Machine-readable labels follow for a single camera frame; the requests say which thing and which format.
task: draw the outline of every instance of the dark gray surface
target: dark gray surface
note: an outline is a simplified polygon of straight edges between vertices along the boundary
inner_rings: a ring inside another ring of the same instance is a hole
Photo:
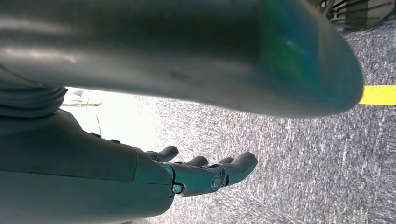
[[[396,84],[396,17],[346,38],[361,59],[366,84]],[[245,151],[259,158],[244,182],[176,199],[165,214],[134,223],[396,223],[395,107],[359,105],[326,118],[280,119],[112,96],[98,109],[110,138],[145,151],[175,145],[181,154],[174,161],[204,155],[215,162]]]

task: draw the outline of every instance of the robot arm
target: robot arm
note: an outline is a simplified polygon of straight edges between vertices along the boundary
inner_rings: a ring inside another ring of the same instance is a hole
[[[217,191],[245,179],[245,153],[208,166],[200,156],[169,163],[177,148],[143,152],[84,132],[57,111],[38,119],[0,118],[0,223],[122,223],[159,215],[175,195]]]

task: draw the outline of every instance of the yellow line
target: yellow line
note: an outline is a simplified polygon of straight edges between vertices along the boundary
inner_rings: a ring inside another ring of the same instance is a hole
[[[359,104],[396,105],[396,85],[365,85]]]

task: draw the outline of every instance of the screw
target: screw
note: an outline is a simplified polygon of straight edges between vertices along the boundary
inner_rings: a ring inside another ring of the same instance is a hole
[[[221,180],[219,176],[214,176],[212,178],[211,188],[212,190],[216,191],[220,188]]]
[[[183,191],[183,187],[182,187],[181,185],[175,184],[175,185],[173,185],[173,187],[172,187],[172,191],[173,191],[175,194],[180,194],[180,193]]]

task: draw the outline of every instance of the carpeted floor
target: carpeted floor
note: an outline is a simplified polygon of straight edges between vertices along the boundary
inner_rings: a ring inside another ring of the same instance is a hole
[[[396,84],[396,16],[346,35],[366,84]],[[244,182],[176,199],[143,224],[396,223],[396,108],[359,105],[320,119],[279,119],[190,102],[105,93],[105,138],[145,151],[179,148],[215,162],[250,151],[259,165]]]

